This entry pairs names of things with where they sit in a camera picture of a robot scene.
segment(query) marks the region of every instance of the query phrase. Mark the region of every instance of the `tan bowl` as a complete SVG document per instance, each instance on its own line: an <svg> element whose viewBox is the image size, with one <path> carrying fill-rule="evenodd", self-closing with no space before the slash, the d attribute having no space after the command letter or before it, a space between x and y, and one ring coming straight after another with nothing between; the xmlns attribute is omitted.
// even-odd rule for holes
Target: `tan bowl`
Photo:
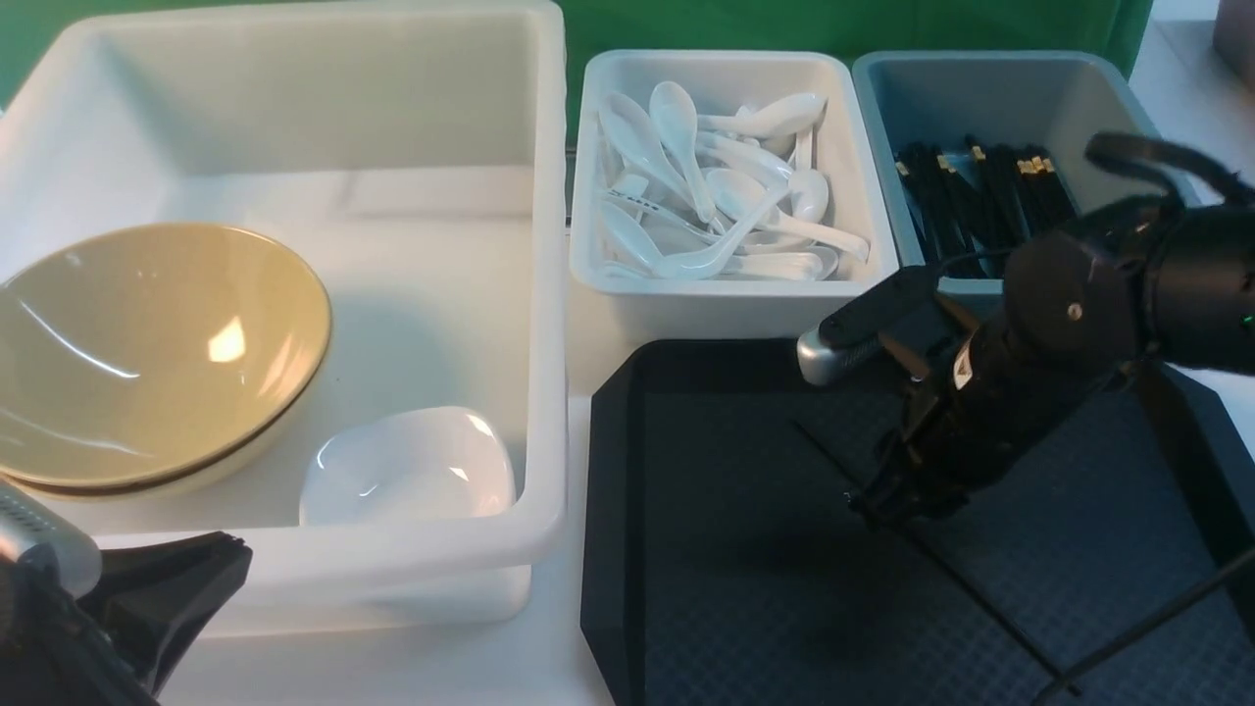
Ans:
<svg viewBox="0 0 1255 706"><path fill-rule="evenodd" d="M0 479L11 483L31 495L70 503L107 503L110 500L137 500L141 498L154 500L192 493L230 478L261 458L262 453L292 426L292 421L300 418L301 410L305 408L305 400L307 399L309 395L301 394L287 410L257 433L257 436L246 440L227 456L212 460L203 466L163 477L156 482L115 488L75 489L24 483L3 474L0 474Z"/></svg>
<svg viewBox="0 0 1255 706"><path fill-rule="evenodd" d="M314 271L254 232L154 223L68 247L0 286L0 473L129 492L227 460L300 396L330 332Z"/></svg>

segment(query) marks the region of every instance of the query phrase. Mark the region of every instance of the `table surface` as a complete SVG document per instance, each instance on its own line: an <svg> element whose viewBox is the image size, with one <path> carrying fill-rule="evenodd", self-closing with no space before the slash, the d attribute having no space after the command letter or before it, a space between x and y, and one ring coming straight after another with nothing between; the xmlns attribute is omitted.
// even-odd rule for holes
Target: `table surface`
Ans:
<svg viewBox="0 0 1255 706"><path fill-rule="evenodd" d="M1160 130L1255 173L1255 97L1210 51L1209 11L1161 0L1131 79ZM1215 3L1210 3L1215 16ZM326 633L196 643L162 698L166 706L610 705L579 632L589 396L630 352L610 311L570 290L570 517L553 554L536 566L532 599L513 621L469 627ZM1217 390L1255 445L1255 380L1195 375Z"/></svg>

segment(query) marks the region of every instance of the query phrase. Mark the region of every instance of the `gray plastic bin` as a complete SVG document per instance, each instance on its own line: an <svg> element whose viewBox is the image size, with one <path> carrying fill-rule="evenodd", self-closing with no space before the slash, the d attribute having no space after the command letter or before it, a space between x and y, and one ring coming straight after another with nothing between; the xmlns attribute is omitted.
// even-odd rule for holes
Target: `gray plastic bin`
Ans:
<svg viewBox="0 0 1255 706"><path fill-rule="evenodd" d="M1084 158L1096 132L1158 134L1116 66L1079 51L877 51L855 63L855 88L871 138L902 265L924 262L894 155L911 142L968 152L1029 143L1050 150L1081 212L1152 187L1107 174ZM1196 202L1183 178L1182 196ZM944 278L948 293L1000 293L999 278Z"/></svg>

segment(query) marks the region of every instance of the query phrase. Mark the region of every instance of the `robotic arm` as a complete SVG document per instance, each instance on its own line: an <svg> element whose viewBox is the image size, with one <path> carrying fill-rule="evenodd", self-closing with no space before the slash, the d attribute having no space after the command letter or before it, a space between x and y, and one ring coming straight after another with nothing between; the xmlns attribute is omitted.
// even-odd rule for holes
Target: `robotic arm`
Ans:
<svg viewBox="0 0 1255 706"><path fill-rule="evenodd" d="M998 483L1091 395L1158 359L1255 375L1255 189L1176 144L1098 134L1087 158L1162 196L1118 201L1029 241L979 321L935 292L941 266L904 267L798 344L816 385L887 350L917 385L880 473L851 508L870 525L944 518ZM1191 172L1225 202L1187 208L1152 164Z"/></svg>
<svg viewBox="0 0 1255 706"><path fill-rule="evenodd" d="M222 533L100 552L0 482L0 701L154 706L251 558Z"/></svg>

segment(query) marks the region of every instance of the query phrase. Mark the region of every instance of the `black chopsticks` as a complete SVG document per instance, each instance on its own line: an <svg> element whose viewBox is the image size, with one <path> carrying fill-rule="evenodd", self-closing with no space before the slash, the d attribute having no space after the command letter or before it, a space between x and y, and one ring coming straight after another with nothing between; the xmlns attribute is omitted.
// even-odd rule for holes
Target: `black chopsticks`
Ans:
<svg viewBox="0 0 1255 706"><path fill-rule="evenodd" d="M1044 147L964 142L961 152L914 142L896 157L925 262L1014 247L1077 216ZM999 277L1001 260L969 258L951 276Z"/></svg>

